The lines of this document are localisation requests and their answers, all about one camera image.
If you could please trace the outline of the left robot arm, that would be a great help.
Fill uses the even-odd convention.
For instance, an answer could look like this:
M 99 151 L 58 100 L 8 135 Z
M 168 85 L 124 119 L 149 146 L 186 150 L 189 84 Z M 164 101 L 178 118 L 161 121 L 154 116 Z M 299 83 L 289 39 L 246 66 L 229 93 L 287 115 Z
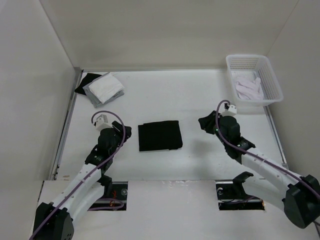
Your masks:
M 32 240 L 71 240 L 76 222 L 100 199 L 112 195 L 112 178 L 105 175 L 113 157 L 131 137 L 132 128 L 113 121 L 95 126 L 99 130 L 97 144 L 86 157 L 75 178 L 51 202 L 36 209 Z

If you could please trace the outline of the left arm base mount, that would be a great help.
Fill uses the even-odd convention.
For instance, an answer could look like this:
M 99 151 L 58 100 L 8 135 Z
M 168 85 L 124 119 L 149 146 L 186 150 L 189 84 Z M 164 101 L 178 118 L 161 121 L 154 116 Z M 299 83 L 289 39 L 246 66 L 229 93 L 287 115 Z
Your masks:
M 113 181 L 103 176 L 98 181 L 104 186 L 104 193 L 90 208 L 90 211 L 126 211 L 129 184 L 127 181 Z

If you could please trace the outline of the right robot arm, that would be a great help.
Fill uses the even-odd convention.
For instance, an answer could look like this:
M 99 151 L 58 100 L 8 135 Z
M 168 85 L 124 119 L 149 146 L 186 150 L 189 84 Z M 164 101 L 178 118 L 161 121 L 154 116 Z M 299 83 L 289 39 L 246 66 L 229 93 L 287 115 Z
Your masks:
M 301 176 L 268 158 L 241 136 L 233 116 L 212 111 L 198 119 L 200 128 L 215 135 L 227 155 L 249 168 L 233 179 L 232 192 L 238 198 L 252 195 L 282 210 L 296 227 L 305 229 L 320 217 L 320 183 L 312 175 Z

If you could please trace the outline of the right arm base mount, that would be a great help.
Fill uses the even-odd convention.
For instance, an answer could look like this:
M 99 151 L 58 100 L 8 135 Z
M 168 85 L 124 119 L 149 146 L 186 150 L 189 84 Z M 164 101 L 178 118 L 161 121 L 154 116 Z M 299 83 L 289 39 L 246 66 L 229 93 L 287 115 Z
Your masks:
M 217 180 L 215 182 L 218 209 L 220 211 L 264 211 L 264 201 L 256 196 L 248 195 L 243 183 L 254 175 L 243 172 L 233 179 Z

